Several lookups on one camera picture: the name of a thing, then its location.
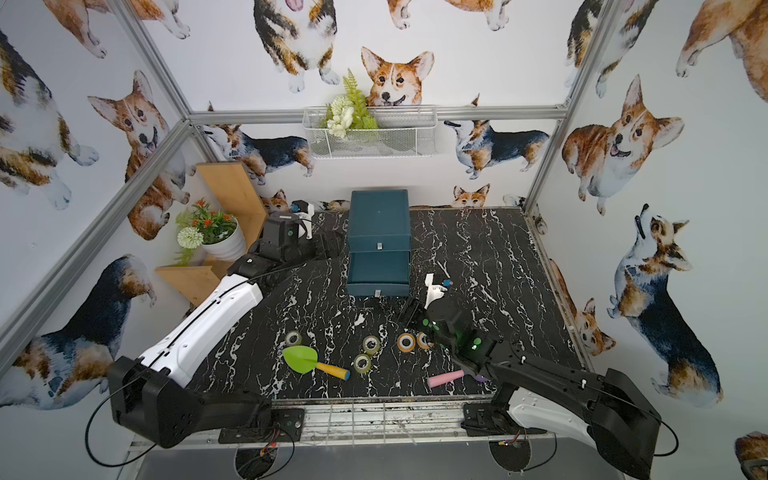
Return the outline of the yellow-green tape roll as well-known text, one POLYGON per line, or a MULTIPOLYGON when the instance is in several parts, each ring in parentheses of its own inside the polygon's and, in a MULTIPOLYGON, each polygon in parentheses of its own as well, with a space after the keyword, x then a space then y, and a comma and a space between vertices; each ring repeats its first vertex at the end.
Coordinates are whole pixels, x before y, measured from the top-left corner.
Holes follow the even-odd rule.
POLYGON ((367 354, 359 354, 353 361, 353 367, 361 375, 368 374, 372 369, 372 359, 367 354))
POLYGON ((381 350, 381 340, 374 335, 369 335, 363 340, 363 352, 370 356, 375 357, 381 350))
POLYGON ((287 347, 301 345, 303 337, 299 331, 292 330, 286 333, 284 342, 287 347))

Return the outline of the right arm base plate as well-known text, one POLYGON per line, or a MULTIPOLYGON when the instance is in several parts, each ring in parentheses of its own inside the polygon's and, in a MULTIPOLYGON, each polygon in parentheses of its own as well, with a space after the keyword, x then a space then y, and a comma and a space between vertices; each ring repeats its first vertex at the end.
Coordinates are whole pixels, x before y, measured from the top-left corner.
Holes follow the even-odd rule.
POLYGON ((461 428, 470 437, 546 434, 546 430, 525 428, 512 419, 507 410, 491 403, 465 403, 461 428))

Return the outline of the orange tape roll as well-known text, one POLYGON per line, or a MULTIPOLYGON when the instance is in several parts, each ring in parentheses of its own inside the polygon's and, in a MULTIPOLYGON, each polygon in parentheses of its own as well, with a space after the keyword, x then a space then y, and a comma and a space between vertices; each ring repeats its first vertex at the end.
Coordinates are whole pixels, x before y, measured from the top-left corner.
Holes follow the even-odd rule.
POLYGON ((417 345, 423 350, 430 350, 433 346, 428 336, 424 332, 418 332, 416 335, 417 345))
POLYGON ((412 352, 416 348, 415 336, 411 333, 402 333, 398 336, 396 345, 401 352, 412 352))

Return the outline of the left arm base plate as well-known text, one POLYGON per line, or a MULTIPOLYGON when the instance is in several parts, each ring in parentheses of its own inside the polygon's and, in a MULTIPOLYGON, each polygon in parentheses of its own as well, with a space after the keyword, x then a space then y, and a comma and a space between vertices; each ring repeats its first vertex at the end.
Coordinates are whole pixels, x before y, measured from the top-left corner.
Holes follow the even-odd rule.
POLYGON ((266 444, 268 440, 297 441, 301 438, 305 421, 304 408, 277 408, 270 411, 270 417, 261 414, 250 425, 225 428, 220 431, 220 444, 266 444))

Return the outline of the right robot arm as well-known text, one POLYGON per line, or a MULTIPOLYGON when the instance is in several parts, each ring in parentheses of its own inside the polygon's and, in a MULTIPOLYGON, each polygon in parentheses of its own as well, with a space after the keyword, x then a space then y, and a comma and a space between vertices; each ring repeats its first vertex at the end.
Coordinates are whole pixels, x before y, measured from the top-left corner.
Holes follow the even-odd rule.
POLYGON ((449 298, 425 305, 410 297, 398 321, 447 350, 451 360, 471 376, 480 375, 497 386, 496 427, 510 421, 524 425, 509 413, 512 394, 524 389, 583 421, 586 438, 617 470, 636 479, 650 477, 662 420, 624 373, 609 369, 599 375, 525 353, 474 327, 469 314, 449 298))

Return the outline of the wooden corner shelf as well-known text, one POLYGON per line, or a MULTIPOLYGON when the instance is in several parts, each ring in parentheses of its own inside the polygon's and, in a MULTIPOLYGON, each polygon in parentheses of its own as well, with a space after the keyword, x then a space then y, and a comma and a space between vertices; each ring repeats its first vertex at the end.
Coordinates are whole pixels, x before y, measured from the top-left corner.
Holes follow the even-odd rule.
POLYGON ((197 172, 215 201, 201 198, 177 218, 183 266, 155 272, 198 306, 259 238, 267 212, 241 163, 204 163, 197 172))

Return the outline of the green fern white flowers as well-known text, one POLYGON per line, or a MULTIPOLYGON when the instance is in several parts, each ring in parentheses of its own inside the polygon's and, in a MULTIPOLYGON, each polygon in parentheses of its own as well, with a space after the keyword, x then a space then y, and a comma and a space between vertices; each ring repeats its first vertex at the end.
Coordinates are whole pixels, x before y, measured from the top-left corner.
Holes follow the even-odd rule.
POLYGON ((348 137, 352 131, 377 130, 378 124, 368 109, 367 98, 359 89, 351 70, 347 70, 342 83, 344 93, 327 105, 320 127, 341 139, 348 137))

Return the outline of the purple pink toy fork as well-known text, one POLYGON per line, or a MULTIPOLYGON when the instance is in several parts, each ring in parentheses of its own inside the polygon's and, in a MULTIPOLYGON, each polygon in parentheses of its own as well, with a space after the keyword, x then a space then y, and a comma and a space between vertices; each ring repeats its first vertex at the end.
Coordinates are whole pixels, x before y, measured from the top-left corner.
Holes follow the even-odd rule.
POLYGON ((489 382, 489 379, 487 379, 486 377, 483 377, 482 375, 471 375, 470 373, 465 372, 463 370, 456 370, 453 372, 443 373, 440 375, 429 377, 427 379, 427 384, 430 389, 434 389, 441 385, 445 385, 445 384, 457 381, 459 379, 462 379, 466 376, 470 376, 471 378, 473 378, 475 381, 479 383, 489 382))

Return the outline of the teal drawer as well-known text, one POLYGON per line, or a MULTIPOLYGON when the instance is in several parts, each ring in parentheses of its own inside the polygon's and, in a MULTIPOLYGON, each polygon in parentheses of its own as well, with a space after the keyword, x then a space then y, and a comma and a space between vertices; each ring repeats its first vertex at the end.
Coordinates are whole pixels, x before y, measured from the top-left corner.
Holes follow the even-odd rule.
POLYGON ((351 253, 347 291, 356 297, 407 297, 410 293, 410 253, 351 253))

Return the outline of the green toy shovel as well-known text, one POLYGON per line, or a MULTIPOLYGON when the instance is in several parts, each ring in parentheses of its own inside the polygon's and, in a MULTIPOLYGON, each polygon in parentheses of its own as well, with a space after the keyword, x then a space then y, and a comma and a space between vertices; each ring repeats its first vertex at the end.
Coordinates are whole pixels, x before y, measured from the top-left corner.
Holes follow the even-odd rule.
POLYGON ((350 378, 348 370, 321 363, 318 360, 318 352, 311 347, 303 345, 290 346, 283 350, 282 355, 289 368, 296 373, 307 374, 313 370, 320 370, 344 381, 350 378))

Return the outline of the teal drawer cabinet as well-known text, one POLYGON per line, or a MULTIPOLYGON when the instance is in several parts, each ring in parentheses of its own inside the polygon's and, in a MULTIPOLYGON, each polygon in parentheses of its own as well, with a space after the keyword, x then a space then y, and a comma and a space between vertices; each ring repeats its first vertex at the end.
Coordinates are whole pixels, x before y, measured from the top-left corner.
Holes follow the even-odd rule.
POLYGON ((352 193, 347 245, 351 253, 407 251, 411 257, 408 191, 363 190, 352 193))

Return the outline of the yellow-green tape roll front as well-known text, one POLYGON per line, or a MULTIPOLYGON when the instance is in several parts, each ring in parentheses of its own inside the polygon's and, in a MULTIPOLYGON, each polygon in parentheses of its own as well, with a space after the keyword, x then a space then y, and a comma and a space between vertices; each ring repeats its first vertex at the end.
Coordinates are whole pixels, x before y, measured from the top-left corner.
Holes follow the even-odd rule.
POLYGON ((361 375, 368 374, 372 369, 372 359, 367 354, 359 354, 353 361, 353 367, 361 375))

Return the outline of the white potted flower plant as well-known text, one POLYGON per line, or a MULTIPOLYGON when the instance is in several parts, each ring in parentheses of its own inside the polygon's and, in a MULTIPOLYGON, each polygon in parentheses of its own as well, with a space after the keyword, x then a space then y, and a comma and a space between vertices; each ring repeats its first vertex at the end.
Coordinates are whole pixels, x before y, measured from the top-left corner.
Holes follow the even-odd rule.
POLYGON ((187 265, 200 249, 221 261, 234 261, 246 251, 245 235, 237 218, 215 210, 205 199, 179 213, 175 224, 179 265, 187 265))

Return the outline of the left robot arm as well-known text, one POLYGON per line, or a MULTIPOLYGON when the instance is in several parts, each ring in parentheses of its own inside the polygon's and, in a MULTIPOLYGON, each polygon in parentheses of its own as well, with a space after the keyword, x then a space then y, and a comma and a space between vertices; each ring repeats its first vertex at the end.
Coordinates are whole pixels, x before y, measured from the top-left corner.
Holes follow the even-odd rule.
POLYGON ((222 338, 298 269, 339 256, 343 235, 308 215, 274 214, 260 238, 227 269, 213 292, 139 358, 122 356, 108 371, 109 404, 120 426, 162 448, 216 429, 273 430, 271 402, 259 393, 201 394, 195 372, 222 338))

